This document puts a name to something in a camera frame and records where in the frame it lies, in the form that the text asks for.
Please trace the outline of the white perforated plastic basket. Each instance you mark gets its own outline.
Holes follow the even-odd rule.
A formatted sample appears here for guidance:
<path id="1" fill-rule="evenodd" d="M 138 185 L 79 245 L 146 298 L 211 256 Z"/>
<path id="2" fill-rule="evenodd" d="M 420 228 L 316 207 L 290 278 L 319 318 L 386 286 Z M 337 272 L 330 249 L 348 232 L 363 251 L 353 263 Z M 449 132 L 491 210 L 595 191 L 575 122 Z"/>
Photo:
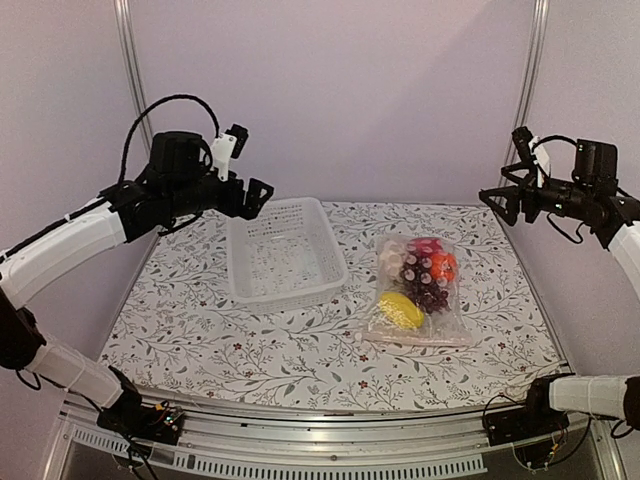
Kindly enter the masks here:
<path id="1" fill-rule="evenodd" d="M 315 198 L 269 201 L 254 220 L 230 219 L 230 297 L 257 314 L 327 303 L 348 279 L 341 248 Z"/>

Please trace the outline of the red toy pepper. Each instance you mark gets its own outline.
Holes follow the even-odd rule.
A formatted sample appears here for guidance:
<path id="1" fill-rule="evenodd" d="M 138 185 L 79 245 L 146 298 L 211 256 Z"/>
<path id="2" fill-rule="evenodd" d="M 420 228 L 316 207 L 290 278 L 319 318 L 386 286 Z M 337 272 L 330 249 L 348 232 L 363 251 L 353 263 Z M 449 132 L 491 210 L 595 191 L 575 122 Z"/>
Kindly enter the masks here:
<path id="1" fill-rule="evenodd" d="M 407 243 L 406 250 L 416 258 L 431 257 L 445 251 L 442 241 L 436 237 L 413 238 Z"/>

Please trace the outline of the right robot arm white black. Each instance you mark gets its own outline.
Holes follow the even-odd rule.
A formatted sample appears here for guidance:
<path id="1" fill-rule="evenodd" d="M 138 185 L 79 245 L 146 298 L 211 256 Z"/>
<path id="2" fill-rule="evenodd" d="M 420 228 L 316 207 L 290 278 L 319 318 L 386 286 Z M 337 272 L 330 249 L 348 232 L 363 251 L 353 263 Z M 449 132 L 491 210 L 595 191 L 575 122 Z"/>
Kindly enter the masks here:
<path id="1" fill-rule="evenodd" d="M 506 187 L 482 190 L 480 200 L 513 226 L 519 218 L 534 222 L 540 213 L 576 220 L 588 227 L 622 268 L 633 287 L 639 285 L 639 201 L 625 193 L 617 178 L 615 145 L 561 136 L 575 152 L 568 180 L 549 172 L 545 144 L 555 136 L 536 137 L 527 128 L 512 133 L 519 160 L 502 167 Z M 546 376 L 534 380 L 517 427 L 537 436 L 556 412 L 575 411 L 615 419 L 630 431 L 639 428 L 639 378 L 632 376 Z"/>

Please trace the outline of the yellow toy corn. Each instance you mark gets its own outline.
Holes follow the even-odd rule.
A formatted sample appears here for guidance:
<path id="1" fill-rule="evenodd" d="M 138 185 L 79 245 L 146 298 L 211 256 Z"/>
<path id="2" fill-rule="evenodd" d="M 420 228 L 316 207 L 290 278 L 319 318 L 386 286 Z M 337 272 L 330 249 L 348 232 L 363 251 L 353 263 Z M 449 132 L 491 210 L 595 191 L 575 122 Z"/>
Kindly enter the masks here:
<path id="1" fill-rule="evenodd" d="M 424 313 L 407 296 L 398 292 L 383 293 L 377 307 L 384 317 L 403 329 L 418 329 L 424 323 Z"/>

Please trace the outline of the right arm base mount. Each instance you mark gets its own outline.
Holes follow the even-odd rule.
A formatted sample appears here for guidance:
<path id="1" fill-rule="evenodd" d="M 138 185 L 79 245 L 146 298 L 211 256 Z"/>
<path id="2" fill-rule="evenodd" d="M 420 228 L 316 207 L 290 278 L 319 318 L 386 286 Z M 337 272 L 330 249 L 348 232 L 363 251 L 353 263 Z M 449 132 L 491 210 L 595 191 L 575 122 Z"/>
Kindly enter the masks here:
<path id="1" fill-rule="evenodd" d="M 531 474 L 547 471 L 575 455 L 586 442 L 592 418 L 568 450 L 570 421 L 566 412 L 532 413 L 524 402 L 504 394 L 491 397 L 481 424 L 491 447 L 509 445 L 517 464 Z"/>

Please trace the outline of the dark red toy grapes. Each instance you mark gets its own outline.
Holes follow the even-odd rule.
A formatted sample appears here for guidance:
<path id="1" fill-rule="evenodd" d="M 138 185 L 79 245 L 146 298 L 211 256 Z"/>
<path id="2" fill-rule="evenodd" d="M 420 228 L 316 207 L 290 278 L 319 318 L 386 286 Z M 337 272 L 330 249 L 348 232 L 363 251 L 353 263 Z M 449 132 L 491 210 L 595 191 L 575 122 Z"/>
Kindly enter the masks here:
<path id="1" fill-rule="evenodd" d="M 426 314 L 444 313 L 451 309 L 449 288 L 453 282 L 436 282 L 430 275 L 430 257 L 416 258 L 408 254 L 400 274 L 405 295 Z"/>

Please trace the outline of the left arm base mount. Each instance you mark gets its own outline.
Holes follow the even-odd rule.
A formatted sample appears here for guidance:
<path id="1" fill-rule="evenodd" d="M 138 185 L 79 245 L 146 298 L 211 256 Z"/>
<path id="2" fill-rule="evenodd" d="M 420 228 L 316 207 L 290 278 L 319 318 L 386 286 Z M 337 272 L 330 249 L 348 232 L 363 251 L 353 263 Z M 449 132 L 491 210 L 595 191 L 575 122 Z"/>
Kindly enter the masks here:
<path id="1" fill-rule="evenodd" d="M 168 400 L 145 406 L 134 384 L 116 368 L 109 370 L 120 381 L 122 393 L 111 407 L 101 409 L 97 426 L 122 437 L 176 446 L 185 421 L 183 409 Z"/>

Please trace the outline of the clear zip top bag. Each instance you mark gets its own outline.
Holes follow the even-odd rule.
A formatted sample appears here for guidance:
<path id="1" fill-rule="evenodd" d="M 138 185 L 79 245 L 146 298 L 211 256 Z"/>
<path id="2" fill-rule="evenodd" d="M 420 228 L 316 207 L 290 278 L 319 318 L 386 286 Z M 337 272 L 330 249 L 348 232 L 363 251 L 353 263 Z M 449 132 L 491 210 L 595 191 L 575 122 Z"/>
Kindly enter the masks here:
<path id="1" fill-rule="evenodd" d="M 461 315 L 459 263 L 450 242 L 386 235 L 376 254 L 376 294 L 362 323 L 364 339 L 410 347 L 472 343 Z"/>

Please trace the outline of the white toy cauliflower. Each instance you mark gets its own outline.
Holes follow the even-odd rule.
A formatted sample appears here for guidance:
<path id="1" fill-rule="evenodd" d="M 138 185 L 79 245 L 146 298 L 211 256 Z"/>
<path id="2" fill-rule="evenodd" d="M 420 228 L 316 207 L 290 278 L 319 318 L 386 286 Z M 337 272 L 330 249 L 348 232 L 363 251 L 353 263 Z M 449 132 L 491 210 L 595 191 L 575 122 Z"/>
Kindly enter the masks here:
<path id="1" fill-rule="evenodd" d="M 386 240 L 378 254 L 380 273 L 388 279 L 398 280 L 407 254 L 406 243 L 397 239 Z"/>

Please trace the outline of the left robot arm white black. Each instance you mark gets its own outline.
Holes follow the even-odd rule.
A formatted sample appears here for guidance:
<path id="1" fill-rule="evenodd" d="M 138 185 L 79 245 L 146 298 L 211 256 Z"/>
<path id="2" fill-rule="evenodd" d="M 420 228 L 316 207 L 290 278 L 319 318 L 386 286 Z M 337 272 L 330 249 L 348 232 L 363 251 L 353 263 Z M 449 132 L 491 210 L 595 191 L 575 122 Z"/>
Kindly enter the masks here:
<path id="1" fill-rule="evenodd" d="M 274 192 L 231 172 L 249 137 L 234 124 L 207 142 L 196 133 L 156 135 L 148 164 L 80 209 L 1 254 L 1 366 L 29 372 L 88 398 L 128 434 L 148 426 L 148 412 L 126 377 L 40 329 L 29 305 L 95 258 L 151 233 L 171 235 L 213 210 L 255 219 Z"/>

